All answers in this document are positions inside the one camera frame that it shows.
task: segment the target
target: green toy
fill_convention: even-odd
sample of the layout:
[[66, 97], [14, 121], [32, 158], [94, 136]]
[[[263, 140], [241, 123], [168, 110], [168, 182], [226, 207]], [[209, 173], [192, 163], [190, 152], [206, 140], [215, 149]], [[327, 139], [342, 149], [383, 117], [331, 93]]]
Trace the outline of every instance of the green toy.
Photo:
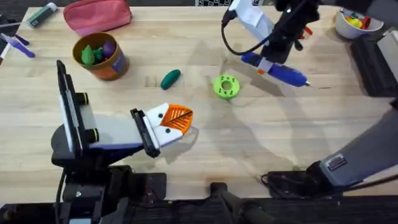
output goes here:
[[160, 87], [164, 90], [170, 88], [180, 78], [181, 71], [176, 69], [169, 72], [162, 80]]
[[93, 65], [94, 64], [94, 61], [95, 61], [94, 53], [89, 45], [87, 45], [87, 47], [81, 51], [81, 61], [85, 65]]
[[100, 63], [102, 61], [103, 55], [102, 55], [102, 47], [93, 50], [93, 54], [95, 56], [95, 59]]
[[239, 93], [239, 81], [231, 75], [221, 75], [214, 80], [213, 89], [220, 98], [232, 99]]

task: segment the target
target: purple egg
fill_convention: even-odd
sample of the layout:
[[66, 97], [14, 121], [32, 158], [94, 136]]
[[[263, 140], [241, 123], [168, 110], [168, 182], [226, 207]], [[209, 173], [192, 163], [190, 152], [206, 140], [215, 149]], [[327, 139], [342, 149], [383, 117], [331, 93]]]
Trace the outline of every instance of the purple egg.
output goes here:
[[106, 58], [112, 57], [115, 51], [116, 51], [116, 46], [111, 41], [107, 40], [104, 46], [102, 47], [102, 54], [104, 55], [104, 57]]

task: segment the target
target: marker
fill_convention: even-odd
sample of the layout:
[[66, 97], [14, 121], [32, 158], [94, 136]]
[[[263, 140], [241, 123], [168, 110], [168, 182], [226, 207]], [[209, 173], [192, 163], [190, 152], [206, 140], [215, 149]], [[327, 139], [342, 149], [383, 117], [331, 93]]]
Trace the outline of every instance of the marker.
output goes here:
[[48, 19], [52, 14], [57, 11], [58, 7], [50, 2], [37, 11], [33, 16], [31, 16], [26, 23], [31, 26], [31, 28], [36, 28], [43, 24], [43, 22]]
[[301, 72], [279, 63], [267, 61], [263, 56], [256, 53], [248, 53], [241, 57], [244, 63], [257, 67], [259, 74], [268, 73], [270, 76], [292, 86], [311, 86], [305, 75]]
[[18, 40], [7, 36], [6, 34], [1, 34], [2, 39], [4, 39], [8, 44], [20, 50], [22, 53], [26, 54], [26, 56], [30, 58], [35, 57], [35, 53], [29, 51], [26, 47], [24, 47]]
[[23, 39], [20, 35], [16, 34], [15, 37], [21, 42], [23, 45], [28, 46], [30, 43], [29, 41]]

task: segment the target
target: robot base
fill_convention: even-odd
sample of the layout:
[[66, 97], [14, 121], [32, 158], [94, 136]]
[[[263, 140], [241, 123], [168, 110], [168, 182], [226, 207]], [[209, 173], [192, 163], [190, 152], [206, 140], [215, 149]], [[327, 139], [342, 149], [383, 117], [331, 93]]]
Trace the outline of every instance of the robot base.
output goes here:
[[[317, 198], [322, 192], [313, 182], [308, 181], [306, 171], [272, 171], [266, 174], [264, 181], [272, 198], [305, 199]], [[343, 194], [325, 196], [328, 198], [340, 198]]]
[[61, 125], [53, 134], [52, 162], [64, 168], [65, 188], [60, 206], [62, 223], [90, 218], [95, 222], [119, 209], [124, 201], [152, 203], [166, 196], [165, 173], [137, 174], [130, 166], [107, 166], [141, 150], [109, 151], [87, 149], [81, 155], [69, 151], [65, 128]]

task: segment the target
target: pen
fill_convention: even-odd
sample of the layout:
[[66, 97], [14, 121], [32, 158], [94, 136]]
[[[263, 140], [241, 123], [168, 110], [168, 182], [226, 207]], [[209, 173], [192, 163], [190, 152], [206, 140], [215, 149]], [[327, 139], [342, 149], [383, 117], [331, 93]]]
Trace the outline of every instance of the pen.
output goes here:
[[19, 42], [21, 42], [23, 45], [28, 46], [30, 43], [29, 41], [23, 39], [20, 35], [16, 34], [15, 38], [19, 40]]
[[266, 72], [268, 75], [289, 85], [296, 87], [312, 86], [303, 73], [279, 63], [268, 62], [261, 55], [256, 53], [250, 52], [243, 55], [241, 60], [244, 63], [257, 67], [260, 74], [264, 74]]
[[6, 34], [1, 34], [2, 39], [8, 42], [11, 46], [20, 50], [22, 53], [26, 54], [26, 56], [30, 58], [34, 58], [35, 54], [29, 51], [26, 47], [24, 47], [18, 40], [13, 39], [12, 37], [7, 36]]

